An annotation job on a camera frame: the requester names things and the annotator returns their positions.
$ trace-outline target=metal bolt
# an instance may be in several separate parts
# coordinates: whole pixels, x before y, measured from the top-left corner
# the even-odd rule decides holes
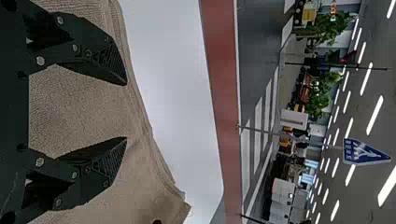
[[[44,158],[37,158],[37,160],[35,160],[35,166],[36,167],[41,167],[44,165]]]
[[[85,56],[86,56],[87,58],[91,58],[91,56],[92,56],[92,51],[90,51],[89,49],[86,49],[86,50],[85,50]]]
[[[17,150],[19,151],[19,152],[23,152],[24,150],[26,150],[27,149],[27,146],[25,145],[25,144],[19,144],[19,145],[17,145]]]
[[[60,207],[60,206],[62,205],[62,203],[63,203],[62,199],[59,198],[59,199],[57,199],[57,200],[55,201],[55,206]]]
[[[43,66],[46,63],[46,60],[41,56],[36,57],[35,60],[36,60],[37,64],[40,66]]]
[[[73,45],[73,51],[77,52],[78,51],[78,46],[77,45]]]
[[[108,187],[108,181],[103,182],[103,187],[106,189]]]
[[[28,80],[29,79],[29,77],[26,75],[26,73],[24,73],[22,71],[19,71],[17,73],[17,77],[19,80]]]
[[[62,18],[62,17],[57,17],[56,20],[58,21],[59,24],[61,24],[61,25],[64,24],[64,18]]]
[[[73,172],[73,174],[72,174],[72,179],[76,179],[77,176],[78,176],[78,172],[77,172],[77,171]]]
[[[90,173],[90,171],[91,171],[91,166],[90,166],[90,165],[87,165],[87,166],[85,167],[84,173],[87,175],[87,174]]]

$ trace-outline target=asphalt road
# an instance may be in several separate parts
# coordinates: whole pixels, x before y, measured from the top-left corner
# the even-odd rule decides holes
[[[362,28],[358,51],[361,53],[361,46],[366,42],[366,49],[362,57],[361,65],[368,66],[370,62],[374,67],[392,67],[396,64],[396,12],[390,19],[387,19],[390,0],[371,1],[361,7],[359,28]],[[351,43],[355,46],[357,37]],[[350,118],[354,119],[350,131],[350,138],[356,138],[367,145],[381,149],[390,156],[396,156],[395,127],[396,127],[396,72],[394,69],[383,71],[372,71],[368,78],[363,96],[360,95],[361,86],[366,76],[366,70],[350,70],[350,77],[346,84],[346,90],[340,92],[337,105],[340,105],[340,112],[337,121],[333,123],[327,136],[334,135],[339,128],[339,136],[336,141],[337,146],[342,145]],[[349,104],[346,113],[343,108],[347,100],[347,94],[351,91]],[[384,103],[378,113],[370,134],[366,134],[369,120],[375,110],[379,96],[382,95]],[[319,185],[323,183],[322,191],[318,195],[318,187],[314,190],[314,202],[317,208],[314,214],[311,213],[313,222],[316,223],[318,213],[320,220],[318,223],[331,223],[331,213],[337,200],[340,202],[338,212],[332,223],[348,224],[387,224],[396,222],[396,189],[394,189],[385,200],[382,207],[378,205],[378,193],[387,181],[396,160],[387,164],[356,167],[349,185],[346,187],[346,178],[350,165],[342,163],[342,152],[340,150],[327,149],[322,152],[325,161],[330,158],[331,162],[327,174],[324,174],[326,162],[322,171],[318,172]],[[332,169],[335,161],[340,158],[340,164],[332,178]],[[326,189],[329,189],[329,196],[325,204],[322,204]]]

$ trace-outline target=black metal bracket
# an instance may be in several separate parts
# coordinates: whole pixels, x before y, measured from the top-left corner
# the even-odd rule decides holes
[[[27,223],[109,188],[127,143],[113,138],[57,159],[30,149],[29,76],[58,64],[115,85],[128,80],[114,39],[84,18],[0,0],[0,28],[0,224]]]

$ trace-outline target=white sky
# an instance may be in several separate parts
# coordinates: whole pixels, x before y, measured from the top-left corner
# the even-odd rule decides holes
[[[192,206],[188,224],[209,223],[223,194],[198,3],[120,0],[154,137]]]

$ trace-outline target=street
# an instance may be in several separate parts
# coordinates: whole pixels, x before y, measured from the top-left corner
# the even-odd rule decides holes
[[[396,15],[393,12],[393,15],[387,18],[389,5],[390,0],[362,3],[356,29],[359,31],[361,28],[361,32],[356,32],[349,49],[357,47],[361,66],[391,68],[396,64]],[[347,69],[346,72],[349,72],[349,76],[340,84],[337,105],[332,110],[332,115],[337,117],[336,122],[331,124],[326,133],[328,139],[329,135],[332,135],[330,144],[341,146],[343,138],[348,135],[349,138],[359,139],[394,157],[394,69]],[[332,216],[332,223],[395,223],[396,213],[393,212],[393,208],[396,204],[396,190],[392,190],[388,198],[382,194],[381,207],[378,194],[395,168],[396,160],[391,163],[354,167],[343,164],[342,151],[325,149],[322,151],[321,161],[324,161],[324,165],[318,171],[317,178],[322,190],[319,192],[317,187],[312,192],[312,195],[315,195],[310,204],[309,217],[312,218],[312,223],[331,223]]]

